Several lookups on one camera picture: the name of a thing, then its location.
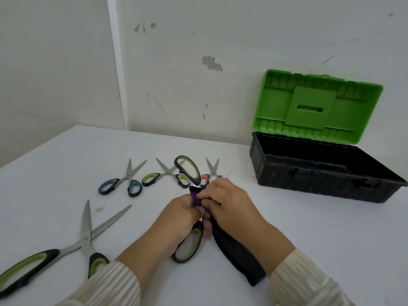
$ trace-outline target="toolbox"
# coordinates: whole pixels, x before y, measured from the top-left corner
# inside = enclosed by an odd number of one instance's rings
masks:
[[[406,180],[351,144],[383,87],[268,70],[250,148],[259,185],[384,203]]]

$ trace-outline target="sleeve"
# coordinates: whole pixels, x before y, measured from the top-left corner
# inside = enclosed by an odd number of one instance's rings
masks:
[[[280,306],[352,306],[338,283],[295,249],[271,274],[268,293]]]
[[[135,274],[113,261],[89,278],[56,306],[139,306],[140,286]]]

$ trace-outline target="white wall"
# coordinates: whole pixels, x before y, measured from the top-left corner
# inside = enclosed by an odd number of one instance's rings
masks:
[[[123,129],[106,0],[0,0],[0,167],[76,124]]]
[[[385,86],[359,146],[408,178],[408,0],[116,2],[131,130],[249,144],[267,69],[329,74]]]

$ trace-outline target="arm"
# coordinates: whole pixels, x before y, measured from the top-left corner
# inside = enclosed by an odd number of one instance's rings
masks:
[[[138,306],[160,262],[176,251],[203,214],[189,194],[171,200],[145,234],[56,306]]]
[[[268,293],[280,306],[354,305],[339,285],[259,213],[248,194],[229,180],[218,178],[197,194],[219,226],[242,243],[269,277]],[[204,215],[206,234],[211,231]]]

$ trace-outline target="green toolbox lid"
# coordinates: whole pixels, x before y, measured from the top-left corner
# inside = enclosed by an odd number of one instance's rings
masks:
[[[268,70],[252,127],[264,133],[356,144],[382,91],[381,85],[328,75]]]

